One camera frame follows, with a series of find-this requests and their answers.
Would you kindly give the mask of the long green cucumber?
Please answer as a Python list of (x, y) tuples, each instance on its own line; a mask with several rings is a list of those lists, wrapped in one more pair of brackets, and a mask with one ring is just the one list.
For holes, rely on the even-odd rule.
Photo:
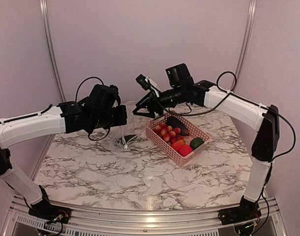
[(116, 139), (116, 142), (121, 145), (127, 145), (130, 142), (134, 142), (136, 139), (137, 139), (136, 134), (130, 134), (130, 135), (124, 135)]

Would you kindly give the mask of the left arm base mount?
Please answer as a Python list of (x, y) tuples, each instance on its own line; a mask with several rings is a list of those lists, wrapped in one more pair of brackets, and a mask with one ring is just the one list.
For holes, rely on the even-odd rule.
[(31, 204), (28, 208), (29, 215), (46, 219), (48, 224), (60, 221), (67, 224), (70, 218), (71, 209), (62, 206), (52, 205), (45, 189), (39, 185), (42, 193), (42, 200), (39, 203)]

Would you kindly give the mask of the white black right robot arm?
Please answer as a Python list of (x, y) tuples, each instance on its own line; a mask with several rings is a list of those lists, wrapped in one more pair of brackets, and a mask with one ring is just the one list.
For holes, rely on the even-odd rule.
[(278, 108), (256, 104), (206, 80), (194, 83), (190, 79), (187, 84), (178, 84), (164, 92), (160, 92), (151, 79), (142, 75), (136, 81), (148, 94), (137, 103), (134, 115), (154, 118), (169, 107), (187, 102), (207, 107), (210, 111), (223, 112), (257, 132), (251, 148), (252, 169), (242, 197), (244, 203), (236, 209), (240, 220), (247, 220), (253, 215), (253, 203), (259, 200), (264, 189), (279, 139)]

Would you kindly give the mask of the clear zip top bag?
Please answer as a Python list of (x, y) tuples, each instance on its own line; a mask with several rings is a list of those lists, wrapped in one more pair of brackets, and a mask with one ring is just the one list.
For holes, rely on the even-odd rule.
[[(146, 127), (149, 124), (150, 118), (142, 117), (142, 116), (136, 116), (133, 114), (133, 110), (136, 108), (136, 101), (128, 101), (125, 103), (126, 110), (127, 110), (127, 124), (123, 126), (116, 127), (114, 129), (114, 137), (113, 137), (113, 143), (115, 146), (121, 148), (124, 151), (127, 151), (128, 148), (133, 144), (136, 143), (140, 137), (143, 137), (143, 133), (145, 132)], [(136, 134), (137, 139), (134, 142), (130, 142), (127, 145), (121, 145), (116, 142), (116, 139), (124, 136), (124, 135), (130, 135), (130, 134)]]

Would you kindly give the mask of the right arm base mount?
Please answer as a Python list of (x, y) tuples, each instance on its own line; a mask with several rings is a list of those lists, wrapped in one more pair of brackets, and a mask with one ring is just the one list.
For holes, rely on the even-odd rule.
[(235, 224), (261, 217), (258, 201), (251, 202), (241, 198), (236, 207), (224, 208), (218, 211), (218, 219), (222, 225)]

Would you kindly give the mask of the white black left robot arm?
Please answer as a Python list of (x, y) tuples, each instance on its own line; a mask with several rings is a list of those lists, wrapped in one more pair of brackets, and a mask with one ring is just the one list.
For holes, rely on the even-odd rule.
[(95, 129), (110, 131), (126, 124), (126, 107), (121, 104), (118, 87), (114, 85), (95, 85), (90, 95), (79, 102), (63, 102), (37, 113), (0, 119), (0, 178), (35, 206), (43, 218), (50, 219), (55, 208), (49, 204), (46, 192), (10, 162), (9, 148), (47, 135), (81, 130), (91, 135)]

